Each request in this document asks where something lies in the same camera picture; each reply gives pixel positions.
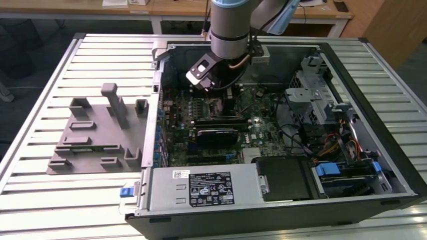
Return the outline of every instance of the power supply label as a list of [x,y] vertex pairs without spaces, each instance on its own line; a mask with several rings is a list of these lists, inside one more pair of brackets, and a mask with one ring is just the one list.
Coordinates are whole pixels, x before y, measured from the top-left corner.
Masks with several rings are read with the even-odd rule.
[[234,204],[230,172],[189,174],[189,205],[206,207]]

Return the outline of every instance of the desk leg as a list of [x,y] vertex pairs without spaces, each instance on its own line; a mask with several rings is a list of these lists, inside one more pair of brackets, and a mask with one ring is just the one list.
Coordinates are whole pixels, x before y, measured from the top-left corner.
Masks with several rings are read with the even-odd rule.
[[160,35],[161,34],[161,16],[150,16],[150,26],[152,33]]
[[340,37],[342,30],[344,30],[344,27],[346,25],[346,22],[348,22],[348,19],[337,19],[336,20],[334,25],[332,26],[330,31],[328,32],[328,35],[326,35],[328,38],[338,38]]

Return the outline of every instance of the blue tab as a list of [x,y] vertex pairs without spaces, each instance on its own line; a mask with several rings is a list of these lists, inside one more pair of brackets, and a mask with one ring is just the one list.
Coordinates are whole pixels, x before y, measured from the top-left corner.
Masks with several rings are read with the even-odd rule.
[[382,170],[377,161],[372,162],[372,167],[377,173]]
[[120,189],[120,198],[133,197],[133,187],[122,187]]
[[338,166],[336,165],[336,163],[320,163],[316,167],[314,167],[314,171],[317,173],[317,176],[322,176],[322,175],[336,175],[340,174],[340,169]]

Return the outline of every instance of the green circuit board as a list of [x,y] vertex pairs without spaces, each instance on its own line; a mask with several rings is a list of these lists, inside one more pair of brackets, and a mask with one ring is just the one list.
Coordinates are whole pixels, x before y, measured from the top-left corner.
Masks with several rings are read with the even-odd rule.
[[197,130],[192,127],[194,119],[218,118],[212,106],[218,104],[220,98],[190,97],[181,93],[176,95],[174,99],[164,101],[169,167],[209,164],[189,161],[190,158],[197,157],[214,159],[214,157],[225,156],[225,164],[241,164],[244,163],[241,153],[244,148],[258,148],[261,156],[285,155],[277,121],[270,116],[270,109],[274,108],[277,102],[274,100],[276,93],[261,94],[258,87],[242,88],[240,91],[234,104],[236,118],[249,121],[250,124],[244,131],[238,131],[236,144],[220,149],[194,147],[197,145],[194,142]]

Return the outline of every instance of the slotted metal surface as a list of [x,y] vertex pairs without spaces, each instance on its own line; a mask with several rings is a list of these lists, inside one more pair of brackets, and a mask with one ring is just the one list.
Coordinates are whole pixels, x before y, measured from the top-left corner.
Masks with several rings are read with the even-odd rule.
[[[198,36],[88,34],[73,40],[46,89],[1,162],[0,235],[5,240],[144,237],[118,212],[118,189],[140,173],[46,175],[46,164],[70,114],[72,97],[105,104],[102,83],[118,85],[124,103],[148,98],[153,41]],[[422,178],[427,178],[427,115],[418,99],[366,44],[356,39],[264,37],[268,42],[328,42]],[[342,90],[333,81],[342,100]],[[128,206],[134,199],[125,198]],[[425,239],[427,207],[392,210],[352,225],[218,236],[209,239]]]

